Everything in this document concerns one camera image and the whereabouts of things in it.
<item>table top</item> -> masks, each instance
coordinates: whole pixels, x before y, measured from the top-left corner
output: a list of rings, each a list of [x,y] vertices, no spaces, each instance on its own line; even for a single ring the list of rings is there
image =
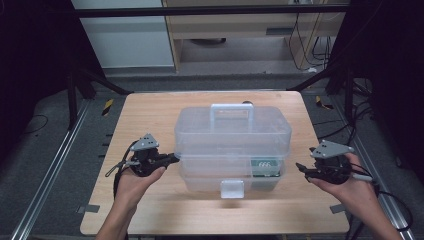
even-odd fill
[[[316,138],[302,96],[289,91],[166,92],[136,93],[127,97],[100,170],[90,205],[97,213],[86,212],[81,232],[94,235],[113,203],[113,176],[105,177],[119,162],[128,146],[151,133],[160,153],[174,151],[174,127],[180,110],[207,107],[212,103],[242,103],[278,107],[292,127],[291,153],[286,174],[271,192],[248,191],[244,199],[221,199],[219,192],[190,192],[179,175],[179,163],[168,167],[140,201],[129,234],[301,234],[344,233],[345,214],[333,214],[339,204],[328,193],[308,183],[295,165],[312,166],[309,148]]]

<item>transparent plastic box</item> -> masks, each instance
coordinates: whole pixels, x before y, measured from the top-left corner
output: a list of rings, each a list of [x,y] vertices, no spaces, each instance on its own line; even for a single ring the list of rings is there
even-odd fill
[[[280,181],[291,132],[276,107],[189,107],[181,110],[175,126],[174,154],[189,190],[243,198],[245,191],[271,191]]]

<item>box latch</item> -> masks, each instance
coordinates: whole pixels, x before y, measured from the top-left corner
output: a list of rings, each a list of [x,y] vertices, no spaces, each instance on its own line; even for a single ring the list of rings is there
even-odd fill
[[[221,198],[244,198],[244,182],[239,179],[222,180]]]

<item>hand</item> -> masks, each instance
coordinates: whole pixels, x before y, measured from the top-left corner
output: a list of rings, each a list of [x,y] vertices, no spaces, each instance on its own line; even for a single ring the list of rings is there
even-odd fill
[[[349,159],[350,163],[353,164],[353,169],[362,171],[362,169],[355,166],[360,166],[359,158],[356,155],[347,153],[345,156]],[[357,180],[352,177],[340,185],[313,178],[310,179],[310,182],[336,197],[350,213],[359,218],[369,214],[369,207],[375,205],[380,206],[376,193],[374,192],[374,187],[369,182]]]
[[[148,177],[139,177],[129,168],[125,169],[118,184],[112,209],[97,233],[96,239],[124,239],[137,204],[147,189],[162,177],[165,167],[156,169]]]
[[[146,190],[150,185],[159,180],[164,172],[165,167],[161,167],[147,177],[139,177],[131,168],[125,169],[119,180],[115,202],[123,201],[128,207],[136,208]]]
[[[352,168],[362,171],[359,158],[347,153],[345,156],[352,163]],[[402,239],[393,227],[378,202],[377,195],[371,183],[350,177],[345,183],[334,185],[321,179],[309,181],[323,191],[336,197],[346,209],[369,227],[375,239]]]

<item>human hand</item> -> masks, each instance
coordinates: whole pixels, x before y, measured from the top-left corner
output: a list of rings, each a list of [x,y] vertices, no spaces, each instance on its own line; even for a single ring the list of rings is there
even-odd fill
[[[150,185],[162,177],[164,172],[165,167],[161,167],[147,177],[139,177],[131,168],[124,170],[119,180],[115,202],[122,202],[129,208],[137,208],[144,193]]]
[[[352,164],[353,169],[362,171],[360,167],[357,167],[361,166],[358,156],[352,153],[346,153],[345,156]],[[323,191],[336,197],[350,213],[359,218],[364,214],[369,214],[369,208],[380,206],[374,187],[369,182],[357,180],[353,177],[340,185],[331,184],[321,179],[311,178],[309,180]]]
[[[354,170],[362,171],[358,167],[361,165],[356,155],[346,153],[345,156]],[[381,208],[374,186],[370,182],[358,180],[352,176],[340,185],[316,178],[311,178],[309,181],[336,197],[351,214],[370,228],[374,239],[402,239]]]

